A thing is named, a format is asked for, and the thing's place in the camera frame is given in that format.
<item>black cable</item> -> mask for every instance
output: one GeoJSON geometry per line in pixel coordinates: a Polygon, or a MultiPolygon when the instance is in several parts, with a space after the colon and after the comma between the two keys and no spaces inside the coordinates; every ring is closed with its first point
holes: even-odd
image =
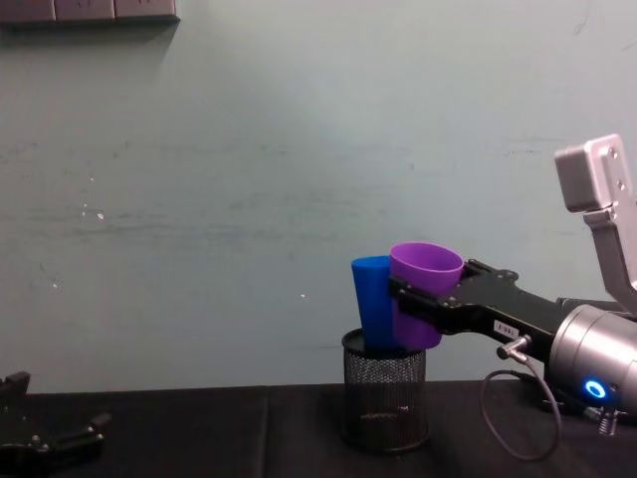
{"type": "Polygon", "coordinates": [[[531,364],[530,361],[527,361],[525,365],[529,368],[529,370],[535,376],[535,379],[537,380],[539,385],[542,387],[544,393],[546,394],[546,398],[548,398],[548,401],[550,402],[550,408],[555,417],[555,435],[553,436],[553,441],[550,443],[550,446],[546,448],[545,451],[543,451],[542,453],[538,455],[523,455],[521,453],[518,453],[516,450],[511,448],[511,446],[509,446],[509,444],[505,441],[502,435],[498,432],[493,422],[491,421],[491,418],[489,418],[489,415],[487,413],[487,408],[485,407],[485,394],[487,391],[487,386],[489,385],[489,382],[491,381],[493,377],[499,376],[499,375],[513,375],[513,376],[516,376],[517,378],[522,379],[523,377],[521,375],[523,375],[524,377],[528,377],[527,374],[519,373],[518,371],[515,371],[515,370],[496,370],[489,373],[485,377],[485,379],[482,381],[482,385],[480,387],[480,411],[482,412],[482,416],[485,419],[487,426],[489,427],[493,435],[496,437],[500,445],[508,453],[510,453],[512,456],[518,458],[521,461],[540,461],[546,458],[548,455],[550,455],[559,446],[559,440],[561,438],[561,428],[562,428],[561,415],[559,414],[557,401],[555,400],[555,397],[553,396],[552,391],[550,391],[550,388],[548,388],[546,381],[541,376],[539,376],[539,373],[537,373],[537,370],[531,364]]]}

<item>wall socket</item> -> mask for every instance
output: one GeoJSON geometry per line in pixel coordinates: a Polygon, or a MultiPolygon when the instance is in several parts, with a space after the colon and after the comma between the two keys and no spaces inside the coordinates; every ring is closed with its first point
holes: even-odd
{"type": "Polygon", "coordinates": [[[117,18],[177,17],[175,0],[115,0],[117,18]]]}
{"type": "Polygon", "coordinates": [[[55,0],[59,22],[114,19],[113,0],[55,0]]]}
{"type": "Polygon", "coordinates": [[[55,19],[53,0],[0,0],[0,24],[51,22],[55,19]]]}

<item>mesh pencil holder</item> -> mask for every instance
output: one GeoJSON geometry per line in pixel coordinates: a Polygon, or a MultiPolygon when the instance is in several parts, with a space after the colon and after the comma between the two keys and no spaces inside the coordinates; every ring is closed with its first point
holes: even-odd
{"type": "Polygon", "coordinates": [[[346,334],[342,345],[345,441],[383,454],[422,445],[429,433],[425,351],[367,349],[361,329],[346,334]]]}

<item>black clamp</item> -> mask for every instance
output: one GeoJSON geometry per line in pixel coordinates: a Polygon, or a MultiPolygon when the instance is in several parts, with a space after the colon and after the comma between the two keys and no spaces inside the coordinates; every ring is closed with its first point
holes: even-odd
{"type": "Polygon", "coordinates": [[[528,336],[529,356],[547,362],[564,309],[518,288],[518,278],[514,271],[472,259],[456,288],[444,296],[432,296],[399,277],[390,278],[389,292],[401,312],[432,324],[442,334],[473,332],[503,344],[528,336]]]}
{"type": "Polygon", "coordinates": [[[0,475],[48,476],[99,458],[110,415],[103,413],[79,430],[51,434],[17,406],[29,380],[24,371],[0,380],[0,475]]]}

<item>black tablecloth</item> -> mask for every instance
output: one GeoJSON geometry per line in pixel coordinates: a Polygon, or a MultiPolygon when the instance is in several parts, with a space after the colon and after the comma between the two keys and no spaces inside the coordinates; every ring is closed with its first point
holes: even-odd
{"type": "MultiPolygon", "coordinates": [[[[493,383],[494,421],[518,450],[546,446],[552,417],[530,403],[528,385],[493,383]]],[[[26,407],[52,431],[102,411],[113,422],[101,461],[61,473],[103,477],[630,477],[637,427],[597,435],[594,423],[564,418],[559,449],[541,463],[510,457],[488,431],[477,382],[431,382],[429,442],[406,455],[371,456],[339,436],[340,385],[33,395],[26,407]]]]}

